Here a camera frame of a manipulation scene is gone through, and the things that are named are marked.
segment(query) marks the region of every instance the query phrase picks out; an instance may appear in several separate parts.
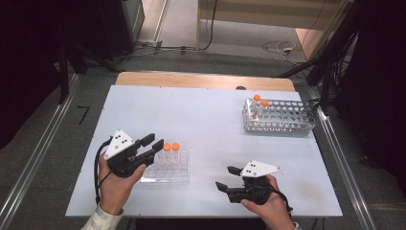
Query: black cable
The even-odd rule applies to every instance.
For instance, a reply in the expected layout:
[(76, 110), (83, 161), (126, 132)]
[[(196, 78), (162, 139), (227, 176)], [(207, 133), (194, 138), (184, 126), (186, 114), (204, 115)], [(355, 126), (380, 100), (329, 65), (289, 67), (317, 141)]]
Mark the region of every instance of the black cable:
[(101, 184), (103, 183), (103, 181), (107, 178), (107, 176), (109, 176), (112, 172), (108, 172), (108, 174), (101, 180), (101, 182), (98, 185), (98, 188), (101, 186)]
[[(324, 7), (324, 5), (322, 6), (322, 8), (321, 8), (320, 11), (319, 11), (319, 16), (317, 17), (317, 20), (318, 20), (319, 17), (320, 17), (320, 14), (321, 14), (321, 12), (322, 12), (323, 7)], [(335, 17), (334, 17), (334, 19), (333, 19), (333, 21), (335, 21), (338, 16), (339, 16), (339, 15), (336, 14)], [(326, 38), (326, 41), (325, 41), (325, 48), (326, 48), (326, 46), (327, 46), (327, 41), (328, 41), (328, 38), (329, 38), (330, 35), (331, 35), (331, 32), (328, 34), (328, 36), (327, 36), (327, 38)], [(311, 39), (311, 41), (310, 41), (309, 44), (313, 43), (313, 40), (314, 40), (315, 38), (316, 38), (316, 36), (313, 36), (313, 39)]]
[[(206, 5), (207, 6), (209, 5), (209, 0), (206, 0)], [(209, 18), (209, 11), (207, 11), (207, 13), (206, 13), (206, 23), (205, 23), (205, 29), (206, 29), (206, 39), (205, 39), (205, 41), (206, 41), (206, 45), (208, 44), (207, 41), (208, 41), (208, 34), (209, 34), (209, 28), (207, 27), (208, 22), (209, 22), (208, 18)]]
[(345, 57), (348, 53), (350, 46), (354, 43), (355, 39), (358, 37), (358, 33), (354, 33), (350, 35), (349, 40), (344, 44), (343, 48), (339, 51), (337, 55), (337, 60), (333, 63), (333, 70), (332, 70), (332, 79), (331, 82), (331, 90), (335, 93), (341, 91), (339, 86), (339, 82), (341, 78), (343, 78), (343, 71), (345, 70), (345, 64), (348, 63), (345, 61)]
[(323, 2), (323, 5), (322, 5), (322, 7), (321, 7), (320, 10), (319, 10), (319, 14), (317, 15), (316, 21), (314, 21), (313, 25), (311, 25), (310, 29), (308, 29), (307, 32), (305, 33), (305, 35), (304, 35), (304, 41), (302, 42), (302, 49), (303, 49), (303, 45), (305, 44), (305, 39), (306, 39), (306, 37), (307, 37), (308, 32), (311, 31), (311, 29), (313, 29), (313, 27), (316, 25), (317, 21), (319, 21), (320, 15), (322, 14), (323, 8), (325, 7), (326, 1), (327, 1), (327, 0), (325, 0), (325, 1)]
[[(309, 68), (310, 68), (310, 67), (308, 67), (308, 68), (306, 68), (306, 69), (304, 69), (304, 70), (307, 70), (307, 71), (309, 71), (309, 73), (310, 73), (311, 70), (310, 70)], [(307, 74), (304, 73), (304, 70), (302, 70), (301, 73), (304, 75), (304, 78), (307, 78)], [(299, 73), (295, 74), (296, 78), (301, 79), (302, 77), (299, 77), (298, 74), (299, 74)]]
[(319, 102), (319, 101), (321, 101), (321, 100), (322, 100), (321, 98), (317, 98), (317, 99), (308, 100), (307, 102), (308, 102), (308, 103), (314, 103), (314, 102)]
[(214, 2), (213, 15), (212, 15), (212, 24), (210, 26), (210, 40), (209, 40), (209, 43), (206, 45), (205, 48), (196, 49), (196, 48), (190, 47), (190, 46), (161, 46), (161, 47), (158, 47), (158, 48), (159, 49), (183, 49), (183, 50), (191, 50), (191, 51), (205, 51), (205, 50), (207, 50), (210, 47), (210, 45), (212, 44), (212, 41), (213, 41), (213, 26), (214, 26), (215, 10), (217, 8), (217, 1), (218, 0), (215, 0), (215, 2)]
[(275, 193), (275, 194), (279, 195), (281, 197), (281, 199), (283, 199), (284, 205), (286, 206), (286, 211), (287, 211), (289, 217), (291, 218), (291, 212), (292, 212), (293, 208), (289, 206), (289, 201), (287, 200), (286, 195), (284, 195), (281, 191), (276, 190), (274, 188), (274, 186), (272, 186), (271, 184), (269, 184), (269, 188), (263, 188), (263, 186), (256, 185), (256, 184), (246, 184), (246, 186), (251, 187), (251, 188), (257, 188), (259, 190), (265, 189), (266, 191), (270, 191), (271, 193)]
[(93, 175), (94, 175), (94, 180), (95, 180), (96, 204), (99, 204), (101, 202), (101, 196), (100, 196), (100, 193), (99, 193), (99, 183), (98, 183), (98, 181), (99, 181), (99, 179), (98, 179), (99, 157), (100, 157), (100, 155), (102, 153), (102, 149), (104, 147), (110, 145), (112, 139), (113, 139), (113, 137), (111, 136), (108, 141), (105, 141), (104, 143), (101, 144), (101, 146), (99, 147), (98, 152), (96, 153), (96, 157), (95, 157), (95, 166), (94, 166), (94, 174)]
[[(322, 105), (322, 102), (317, 102), (316, 104), (314, 104), (314, 106), (312, 107), (312, 111), (316, 111), (316, 109)], [(331, 101), (328, 101), (326, 105), (332, 105)]]
[(209, 46), (212, 44), (213, 41), (213, 24), (214, 24), (214, 16), (215, 16), (215, 9), (217, 8), (217, 0), (215, 0), (214, 2), (214, 8), (213, 8), (213, 15), (212, 15), (212, 25), (210, 27), (210, 40), (209, 40), (209, 44), (206, 45), (205, 48), (203, 49), (199, 49), (199, 51), (205, 51), (209, 48)]

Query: test tube rack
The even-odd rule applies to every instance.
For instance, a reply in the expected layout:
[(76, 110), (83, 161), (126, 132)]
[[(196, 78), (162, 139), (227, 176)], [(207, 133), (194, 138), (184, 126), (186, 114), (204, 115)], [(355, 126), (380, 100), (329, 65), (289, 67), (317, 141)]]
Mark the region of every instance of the test tube rack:
[(155, 154), (154, 163), (147, 167), (142, 183), (188, 183), (190, 181), (190, 151), (180, 149), (167, 157), (163, 150)]
[(247, 99), (242, 115), (247, 132), (306, 136), (316, 125), (310, 104), (301, 101)]

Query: sleeve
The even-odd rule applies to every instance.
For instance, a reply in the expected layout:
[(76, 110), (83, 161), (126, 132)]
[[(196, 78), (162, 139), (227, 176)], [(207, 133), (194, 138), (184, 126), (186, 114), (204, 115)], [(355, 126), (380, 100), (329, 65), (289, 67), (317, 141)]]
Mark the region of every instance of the sleeve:
[(123, 212), (119, 216), (113, 216), (106, 213), (100, 205), (96, 208), (92, 217), (87, 220), (81, 230), (113, 230), (122, 219)]
[(303, 230), (301, 226), (299, 226), (299, 223), (294, 222), (293, 224), (295, 224), (295, 229), (294, 230)]

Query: hand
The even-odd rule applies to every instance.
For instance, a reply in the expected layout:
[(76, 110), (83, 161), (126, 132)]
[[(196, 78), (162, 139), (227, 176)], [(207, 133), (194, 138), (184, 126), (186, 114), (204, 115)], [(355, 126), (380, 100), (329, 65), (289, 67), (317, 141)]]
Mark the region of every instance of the hand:
[[(269, 183), (279, 191), (276, 178), (272, 175), (266, 177), (269, 179)], [(258, 214), (266, 225), (273, 230), (295, 229), (295, 225), (287, 214), (283, 199), (276, 193), (272, 193), (263, 205), (258, 205), (247, 199), (243, 199), (241, 204), (249, 211)]]
[[(99, 183), (110, 173), (110, 168), (103, 156), (104, 154), (99, 157)], [(131, 194), (132, 187), (143, 176), (146, 168), (147, 165), (141, 165), (127, 178), (118, 177), (114, 173), (107, 176), (100, 187), (101, 208), (108, 214), (120, 215)]]

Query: metal rail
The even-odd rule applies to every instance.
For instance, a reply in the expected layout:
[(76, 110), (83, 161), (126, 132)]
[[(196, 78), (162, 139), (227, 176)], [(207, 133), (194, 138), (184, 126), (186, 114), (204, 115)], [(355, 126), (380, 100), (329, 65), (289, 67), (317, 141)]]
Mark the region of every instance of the metal rail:
[(17, 179), (17, 182), (13, 185), (9, 194), (6, 198), (6, 202), (1, 209), (0, 213), (0, 230), (6, 230), (9, 228), (11, 221), (20, 205), (21, 201), (24, 198), (24, 195), (27, 193), (31, 182), (38, 170), (42, 159), (44, 158), (45, 154), (47, 153), (48, 147), (50, 146), (54, 136), (56, 134), (57, 129), (63, 117), (65, 116), (66, 111), (69, 108), (69, 105), (76, 93), (76, 88), (79, 83), (78, 75), (74, 75), (70, 80), (70, 94), (68, 95), (67, 99), (63, 104), (60, 104), (45, 129), (44, 133), (41, 136), (38, 144), (33, 151), (30, 160), (28, 161), (27, 165), (25, 166), (23, 172)]
[[(312, 99), (320, 98), (319, 91), (317, 90), (316, 86), (309, 87), (309, 93)], [(320, 107), (317, 109), (317, 113), (362, 229), (377, 229), (370, 213), (370, 209), (368, 208), (368, 205), (347, 162), (346, 156), (341, 150), (340, 143), (335, 135), (334, 128), (329, 117), (325, 116), (325, 113)]]
[(162, 24), (164, 23), (165, 15), (167, 14), (167, 9), (169, 5), (169, 0), (165, 0), (164, 7), (162, 8), (161, 15), (159, 16), (158, 25), (155, 29), (155, 33), (153, 35), (153, 40), (157, 41), (159, 38), (159, 34), (161, 33)]

